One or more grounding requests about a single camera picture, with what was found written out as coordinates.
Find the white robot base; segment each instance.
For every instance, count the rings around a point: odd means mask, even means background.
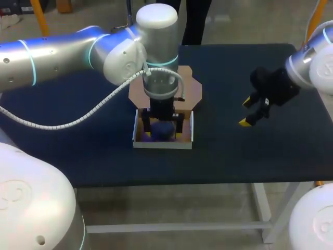
[[[0,159],[0,249],[90,250],[65,175],[4,143]]]
[[[289,235],[295,250],[333,249],[333,183],[309,191],[298,201]]]

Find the table frame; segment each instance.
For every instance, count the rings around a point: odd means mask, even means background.
[[[252,189],[260,221],[241,223],[157,223],[157,224],[120,224],[86,226],[88,233],[160,232],[160,231],[197,231],[197,230],[262,230],[263,243],[276,241],[289,222],[293,208],[298,200],[311,188],[313,182],[291,182],[284,194],[276,213],[271,215],[263,183],[253,183]]]

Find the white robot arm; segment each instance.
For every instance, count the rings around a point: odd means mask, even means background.
[[[310,40],[292,54],[284,67],[274,72],[257,68],[250,77],[255,91],[243,105],[250,108],[260,102],[256,112],[239,122],[244,127],[254,126],[261,118],[268,118],[272,105],[282,106],[301,89],[316,88],[333,95],[333,23],[320,25]]]

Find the metal table leg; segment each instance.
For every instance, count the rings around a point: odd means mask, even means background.
[[[285,192],[279,208],[272,215],[270,229],[262,232],[264,243],[274,243],[282,230],[288,224],[291,212],[298,200],[313,187],[313,182],[291,182]]]

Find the yellow pole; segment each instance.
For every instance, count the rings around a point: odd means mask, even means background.
[[[327,3],[327,0],[320,0],[318,3],[318,6],[313,14],[313,17],[310,20],[310,25],[308,28],[308,34],[306,35],[306,41],[309,40],[310,36],[312,35],[312,33],[314,32],[314,30],[318,27],[322,15],[323,15],[323,11],[325,8],[325,5]]]
[[[41,3],[39,0],[30,0],[31,6],[33,8],[33,11],[35,12],[38,24],[40,26],[40,30],[42,33],[42,36],[48,36],[48,28],[46,25],[46,20],[41,8]]]

